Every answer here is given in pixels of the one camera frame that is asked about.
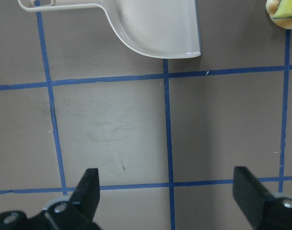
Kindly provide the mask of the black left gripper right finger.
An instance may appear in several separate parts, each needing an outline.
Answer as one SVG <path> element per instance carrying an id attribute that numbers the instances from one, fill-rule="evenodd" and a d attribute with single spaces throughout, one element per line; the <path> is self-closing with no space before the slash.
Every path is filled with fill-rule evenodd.
<path id="1" fill-rule="evenodd" d="M 244 166 L 233 171 L 233 198 L 254 230 L 292 230 L 292 196 L 271 193 Z"/>

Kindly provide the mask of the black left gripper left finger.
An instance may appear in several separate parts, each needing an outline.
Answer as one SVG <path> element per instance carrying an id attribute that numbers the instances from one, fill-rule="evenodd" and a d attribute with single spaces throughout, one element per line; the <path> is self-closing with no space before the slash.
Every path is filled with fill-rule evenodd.
<path id="1" fill-rule="evenodd" d="M 34 217 L 19 210 L 0 213 L 0 230 L 98 230 L 93 218 L 100 200 L 98 169 L 87 169 L 70 197 Z"/>

